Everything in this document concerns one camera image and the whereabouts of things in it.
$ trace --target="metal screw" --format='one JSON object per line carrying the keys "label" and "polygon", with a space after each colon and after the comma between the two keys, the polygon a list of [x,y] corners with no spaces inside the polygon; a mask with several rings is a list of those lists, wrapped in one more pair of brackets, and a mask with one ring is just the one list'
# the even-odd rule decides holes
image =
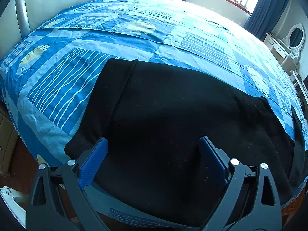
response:
{"label": "metal screw", "polygon": [[240,164],[240,161],[238,159],[232,159],[231,160],[231,163],[234,165],[234,166],[237,166],[238,164]]}
{"label": "metal screw", "polygon": [[268,165],[266,163],[261,163],[261,168],[267,169]]}
{"label": "metal screw", "polygon": [[76,164],[76,161],[75,160],[69,160],[68,162],[67,162],[67,165],[68,166],[74,166]]}
{"label": "metal screw", "polygon": [[38,166],[39,169],[44,169],[46,167],[46,164],[45,163],[42,163]]}

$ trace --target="blue bed sheet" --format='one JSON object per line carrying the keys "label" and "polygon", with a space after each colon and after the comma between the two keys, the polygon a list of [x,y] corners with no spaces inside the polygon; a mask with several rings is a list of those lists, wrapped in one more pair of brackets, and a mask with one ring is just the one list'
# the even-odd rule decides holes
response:
{"label": "blue bed sheet", "polygon": [[36,159],[50,166],[69,159],[64,147],[109,58],[194,69],[265,96],[294,139],[293,105],[308,141],[288,76],[267,47],[234,22],[180,0],[94,0],[42,24],[0,64],[0,99]]}

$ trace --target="headboard panel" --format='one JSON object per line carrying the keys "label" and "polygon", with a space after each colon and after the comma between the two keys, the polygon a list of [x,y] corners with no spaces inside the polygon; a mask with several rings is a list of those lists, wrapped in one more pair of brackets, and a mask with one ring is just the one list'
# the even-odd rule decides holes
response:
{"label": "headboard panel", "polygon": [[21,39],[71,6],[91,0],[11,0],[0,17],[0,60]]}

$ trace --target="wall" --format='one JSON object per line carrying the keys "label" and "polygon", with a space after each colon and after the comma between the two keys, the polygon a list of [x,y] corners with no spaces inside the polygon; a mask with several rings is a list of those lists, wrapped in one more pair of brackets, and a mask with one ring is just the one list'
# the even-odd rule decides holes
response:
{"label": "wall", "polygon": [[245,11],[233,5],[232,3],[229,3],[226,0],[186,0],[186,1],[210,9],[222,15],[223,17],[226,17],[234,21],[235,23],[237,23],[242,27],[249,18],[249,14],[247,14]]}
{"label": "wall", "polygon": [[308,34],[308,18],[304,13],[303,9],[299,5],[297,0],[290,0],[284,13],[281,15],[275,28],[272,30],[274,36],[279,39],[286,37],[289,30],[298,23],[302,23],[306,33],[306,40],[304,42],[304,47],[301,51],[301,57],[299,59],[298,74],[302,79],[306,78],[308,75],[308,46],[307,46],[307,34]]}

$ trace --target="ornate white mirror frame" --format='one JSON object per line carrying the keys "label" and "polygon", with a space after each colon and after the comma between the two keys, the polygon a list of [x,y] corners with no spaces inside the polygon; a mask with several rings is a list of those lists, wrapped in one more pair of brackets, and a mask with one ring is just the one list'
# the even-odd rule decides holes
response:
{"label": "ornate white mirror frame", "polygon": [[[296,47],[291,47],[290,46],[290,37],[291,37],[291,34],[293,33],[293,31],[296,29],[296,28],[299,28],[300,30],[303,31],[303,37],[301,39],[301,42],[299,43],[298,46]],[[282,39],[282,41],[284,42],[284,44],[291,50],[291,52],[297,57],[297,58],[300,58],[301,56],[301,49],[303,48],[304,46],[304,41],[305,41],[305,30],[304,30],[304,27],[301,23],[298,23],[296,25],[294,25],[288,35]]]}

